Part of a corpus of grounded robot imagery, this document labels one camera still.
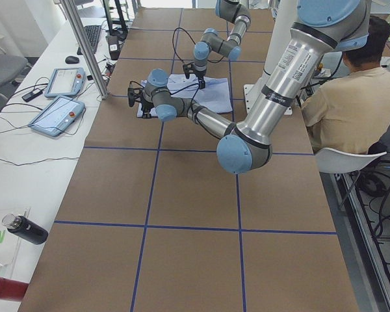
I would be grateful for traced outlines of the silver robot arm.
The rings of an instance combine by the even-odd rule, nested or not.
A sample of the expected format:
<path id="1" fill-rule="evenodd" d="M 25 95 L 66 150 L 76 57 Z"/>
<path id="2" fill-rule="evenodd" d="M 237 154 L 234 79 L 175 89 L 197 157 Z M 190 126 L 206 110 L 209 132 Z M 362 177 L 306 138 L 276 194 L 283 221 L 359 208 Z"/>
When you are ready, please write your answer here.
<path id="1" fill-rule="evenodd" d="M 211 52 L 215 52 L 231 61 L 237 60 L 241 53 L 241 42 L 246 31 L 251 25 L 249 10 L 240 1 L 217 1 L 215 13 L 219 18 L 233 24 L 233 29 L 226 39 L 222 38 L 214 28 L 207 28 L 201 40 L 194 46 L 194 60 L 188 65 L 185 72 L 186 78 L 193 73 L 200 84 L 199 88 L 205 88 L 205 74 Z"/>
<path id="2" fill-rule="evenodd" d="M 200 105 L 193 98 L 173 97 L 168 74 L 155 69 L 138 90 L 144 112 L 162 122 L 191 119 L 218 139 L 216 154 L 223 169 L 241 174 L 271 158 L 270 134 L 304 87 L 322 56 L 366 44 L 370 1 L 281 1 L 263 76 L 253 86 L 255 101 L 238 123 Z"/>

